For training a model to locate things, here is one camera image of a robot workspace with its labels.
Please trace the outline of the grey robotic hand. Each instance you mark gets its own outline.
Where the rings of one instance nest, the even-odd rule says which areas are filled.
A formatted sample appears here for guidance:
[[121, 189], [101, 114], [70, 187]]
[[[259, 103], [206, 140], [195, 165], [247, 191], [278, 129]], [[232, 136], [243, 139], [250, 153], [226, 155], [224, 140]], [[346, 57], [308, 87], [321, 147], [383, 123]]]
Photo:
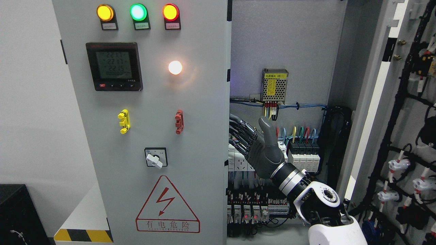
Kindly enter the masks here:
[[285, 159], [278, 146], [276, 129], [264, 117], [259, 118], [258, 123], [261, 130], [229, 114], [229, 133], [236, 139], [229, 143], [244, 155], [260, 178], [270, 179]]

